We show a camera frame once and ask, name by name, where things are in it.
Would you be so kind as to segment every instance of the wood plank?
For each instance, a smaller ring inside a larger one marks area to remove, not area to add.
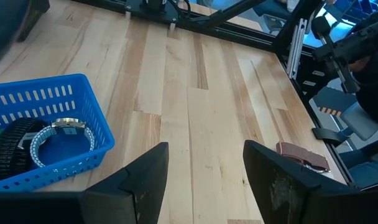
[[[287,110],[272,109],[279,131],[282,135],[281,141],[300,145],[300,135],[296,129],[296,125]]]
[[[257,72],[250,60],[240,59],[239,64],[244,81],[246,82],[252,107],[258,118],[263,145],[270,149],[275,149],[276,143],[281,141],[278,134],[279,130],[275,126],[274,117],[271,116],[269,101],[259,83]]]
[[[124,166],[160,143],[161,116],[133,111],[129,127]]]
[[[55,21],[55,24],[78,29],[83,25],[84,21],[88,20],[94,10],[96,9],[91,6],[82,6],[74,2],[65,8],[63,14]]]
[[[249,90],[243,78],[243,74],[237,60],[231,42],[221,40],[224,61],[230,77],[236,113],[244,140],[255,140],[264,143],[259,127],[259,121],[251,104]]]
[[[58,75],[65,55],[87,24],[88,21],[80,29],[56,26],[54,30],[40,34],[0,75],[0,83],[14,81],[16,77],[33,79]]]
[[[239,78],[239,67],[228,62],[235,58],[224,56],[229,49],[223,50],[219,40],[215,41],[212,37],[201,36],[201,39],[210,92],[210,125],[213,130],[211,142],[219,159],[226,216],[228,219],[248,219],[253,211],[250,211],[246,203],[242,149],[244,139],[254,134],[253,129],[248,131],[246,117],[251,127],[257,125],[257,122],[253,120],[254,112],[248,95],[244,94],[246,90],[240,92],[243,85],[244,89],[246,87],[243,77]]]
[[[161,24],[150,24],[147,37],[135,110],[161,115],[167,30]]]
[[[126,51],[128,40],[121,37],[126,35],[129,21],[107,11],[95,11],[93,16],[102,16],[102,19],[91,20],[86,32],[76,39],[58,73],[86,74],[106,114]]]
[[[232,43],[234,52],[239,59],[258,61],[262,58],[269,59],[269,52],[265,50],[255,49],[242,44]]]
[[[201,43],[201,35],[193,34],[193,45],[194,45],[194,66],[196,70],[193,69],[190,76],[190,86],[208,90],[208,81],[206,75],[206,67],[204,63],[204,53],[203,44]]]
[[[188,115],[193,191],[193,223],[227,223],[221,192],[218,158],[210,135],[207,90],[188,88]]]
[[[257,71],[257,76],[265,91],[270,107],[287,110],[282,93],[278,91],[279,86],[277,85],[274,76],[271,74],[266,61],[260,58],[259,60],[253,60],[252,63]]]
[[[260,220],[228,220],[228,224],[261,224]]]
[[[188,123],[187,64],[190,52],[185,40],[167,40],[165,57],[162,127],[160,140],[169,143],[167,190],[164,201],[167,214],[159,223],[193,223],[191,160]]]
[[[106,114],[116,144],[114,149],[105,155],[100,167],[93,171],[89,185],[103,180],[123,167],[148,27],[149,24],[144,21],[130,21],[127,35],[135,30],[138,39],[127,41],[118,79]]]
[[[259,211],[257,201],[252,193],[252,189],[247,177],[246,168],[243,167],[243,186],[244,186],[244,195],[246,197],[247,208],[249,210],[248,219],[250,220],[262,220],[261,212]]]

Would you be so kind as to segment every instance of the black watch strap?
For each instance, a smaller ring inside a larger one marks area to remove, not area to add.
[[[39,132],[47,126],[45,121],[34,118],[19,118],[0,134],[0,180],[21,174],[30,169],[30,141],[18,147],[26,133]]]

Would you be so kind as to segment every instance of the wooden table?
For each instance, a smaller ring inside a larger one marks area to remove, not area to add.
[[[344,182],[270,52],[52,0],[29,38],[0,62],[0,83],[70,73],[89,78],[116,146],[99,168],[44,190],[86,189],[160,141],[170,144],[170,164],[159,223],[260,223],[242,161],[246,139],[324,155]]]

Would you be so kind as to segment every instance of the blue basket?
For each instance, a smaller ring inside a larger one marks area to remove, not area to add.
[[[39,151],[47,166],[34,165],[28,172],[1,180],[0,192],[31,191],[94,169],[114,146],[91,85],[82,74],[0,84],[0,129],[20,117],[48,122],[66,117],[84,120],[94,133],[95,148],[89,151],[84,136],[53,136]]]

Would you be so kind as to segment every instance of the silver watch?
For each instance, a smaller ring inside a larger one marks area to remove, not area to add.
[[[94,150],[95,137],[89,127],[86,127],[84,121],[80,121],[76,118],[59,118],[53,122],[50,126],[45,127],[39,131],[33,138],[30,144],[30,155],[35,164],[39,167],[45,167],[45,165],[39,159],[40,145],[50,136],[55,134],[83,134],[90,142],[89,151]]]

